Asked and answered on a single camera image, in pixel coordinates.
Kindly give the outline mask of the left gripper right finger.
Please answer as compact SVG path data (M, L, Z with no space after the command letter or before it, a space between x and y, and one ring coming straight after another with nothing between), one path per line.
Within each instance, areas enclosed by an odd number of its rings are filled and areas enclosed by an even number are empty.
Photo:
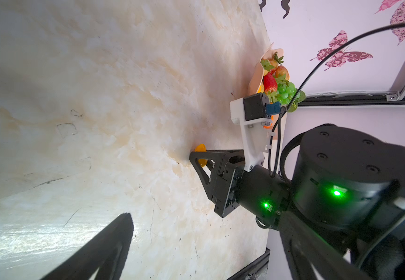
M294 280L368 280L370 277L349 264L328 243L291 212L279 221L280 237Z

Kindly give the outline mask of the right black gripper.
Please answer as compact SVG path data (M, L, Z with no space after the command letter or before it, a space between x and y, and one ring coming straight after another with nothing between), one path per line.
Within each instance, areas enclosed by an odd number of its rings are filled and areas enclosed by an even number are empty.
M225 218L238 203L238 183L243 176L245 157L242 149L191 152L190 162L203 185L208 199L215 204L215 213ZM210 175L201 164L206 165Z

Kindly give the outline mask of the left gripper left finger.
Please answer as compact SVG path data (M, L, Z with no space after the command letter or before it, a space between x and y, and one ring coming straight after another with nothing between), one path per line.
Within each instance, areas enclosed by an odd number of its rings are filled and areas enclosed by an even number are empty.
M134 224L122 213L44 280L119 280L127 260Z

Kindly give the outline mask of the pink leaf-shaped bowl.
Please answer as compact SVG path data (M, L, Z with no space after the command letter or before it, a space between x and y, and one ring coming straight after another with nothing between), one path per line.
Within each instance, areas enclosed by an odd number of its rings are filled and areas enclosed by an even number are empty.
M262 59L271 59L271 58L273 58L273 55L275 53L277 53L279 55L279 57L281 57L284 55L284 50L282 48L275 49L273 47L273 43L271 43L271 45L267 48L266 52L261 56L261 58L258 59L258 63L256 64L256 66L254 68L254 73L253 73L251 81L249 83L247 96L256 94L260 88L261 82L263 80L263 72L264 72L264 68L261 65L261 60Z

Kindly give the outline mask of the green grape bunch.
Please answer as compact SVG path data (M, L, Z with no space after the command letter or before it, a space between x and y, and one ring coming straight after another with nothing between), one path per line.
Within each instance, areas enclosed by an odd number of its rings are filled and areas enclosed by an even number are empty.
M263 77L269 72L274 77L275 71L271 70L272 66L268 60L269 59L261 60L261 65L264 68ZM294 112L298 108L299 103L305 100L305 93L296 88L295 84L290 80L287 81L278 78L275 78L275 80L278 84L278 91L272 94L267 94L267 97L271 103L278 102L281 106L286 107L288 113ZM264 93L263 81L261 82L257 93Z

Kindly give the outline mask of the lone red strawberry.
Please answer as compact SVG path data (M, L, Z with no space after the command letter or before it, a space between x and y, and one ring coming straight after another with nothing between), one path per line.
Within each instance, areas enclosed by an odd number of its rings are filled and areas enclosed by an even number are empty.
M290 79L290 75L288 70L283 66L283 65L279 65L275 72L274 72L274 77L278 78L278 79L285 79L285 80L289 80Z

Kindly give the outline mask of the large orange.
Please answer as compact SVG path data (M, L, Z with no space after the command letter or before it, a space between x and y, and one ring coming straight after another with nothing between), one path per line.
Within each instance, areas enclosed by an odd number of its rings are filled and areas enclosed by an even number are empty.
M275 123L276 123L275 117L272 115L270 120L264 122L263 128L271 130Z

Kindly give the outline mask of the pale red strawberry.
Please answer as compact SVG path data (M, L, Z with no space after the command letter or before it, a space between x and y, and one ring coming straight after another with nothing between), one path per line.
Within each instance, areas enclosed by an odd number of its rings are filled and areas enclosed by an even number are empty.
M278 52L276 52L271 59L268 60L270 65L272 66L271 70L275 71L280 65L284 63L284 56L280 56Z

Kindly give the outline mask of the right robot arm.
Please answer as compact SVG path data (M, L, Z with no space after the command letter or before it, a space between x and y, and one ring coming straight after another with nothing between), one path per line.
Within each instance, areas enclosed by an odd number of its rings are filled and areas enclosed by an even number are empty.
M405 280L405 147L333 124L292 139L293 177L246 166L242 150L192 152L215 212L237 207L280 233L295 280Z

